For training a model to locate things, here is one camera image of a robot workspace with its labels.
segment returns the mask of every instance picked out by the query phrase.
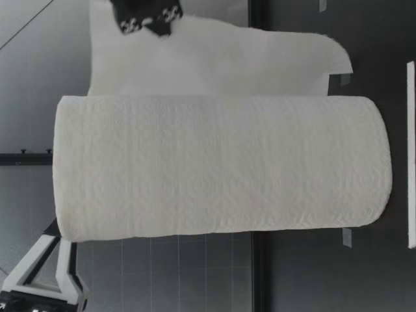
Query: paper towel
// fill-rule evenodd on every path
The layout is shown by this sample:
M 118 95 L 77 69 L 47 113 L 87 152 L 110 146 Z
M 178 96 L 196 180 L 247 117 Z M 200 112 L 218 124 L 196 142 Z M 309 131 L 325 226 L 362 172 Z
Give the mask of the paper towel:
M 389 144 L 362 97 L 64 97 L 53 183 L 71 241 L 375 221 Z
M 331 73 L 350 73 L 346 51 L 319 34 L 267 32 L 185 16 L 173 34 L 124 36 L 109 1 L 90 0 L 89 95 L 328 94 Z

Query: unrolled paper towel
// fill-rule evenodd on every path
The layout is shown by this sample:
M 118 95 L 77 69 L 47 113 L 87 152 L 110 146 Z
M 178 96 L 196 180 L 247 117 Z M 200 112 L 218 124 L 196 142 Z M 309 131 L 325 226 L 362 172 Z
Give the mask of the unrolled paper towel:
M 124 36 L 110 1 L 90 0 L 91 96 L 328 94 L 331 73 L 350 73 L 346 51 L 319 34 L 267 32 L 185 16 L 173 34 Z
M 57 218 L 71 241 L 375 221 L 389 144 L 362 97 L 64 97 Z

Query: wall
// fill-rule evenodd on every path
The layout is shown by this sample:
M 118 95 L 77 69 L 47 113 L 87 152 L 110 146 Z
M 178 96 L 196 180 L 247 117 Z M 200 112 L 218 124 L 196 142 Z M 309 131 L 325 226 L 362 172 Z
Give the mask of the wall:
M 0 43 L 46 3 L 18 2 L 0 1 Z M 183 4 L 190 14 L 246 25 L 246 2 L 230 2 Z M 88 91 L 88 27 L 88 1 L 55 0 L 0 51 L 1 153 L 52 146 L 60 98 Z M 54 218 L 51 168 L 0 167 L 0 213 L 0 267 L 10 272 Z M 248 234 L 89 242 L 79 250 L 88 311 L 249 311 L 250 265 Z M 40 281 L 53 283 L 53 269 L 52 261 Z

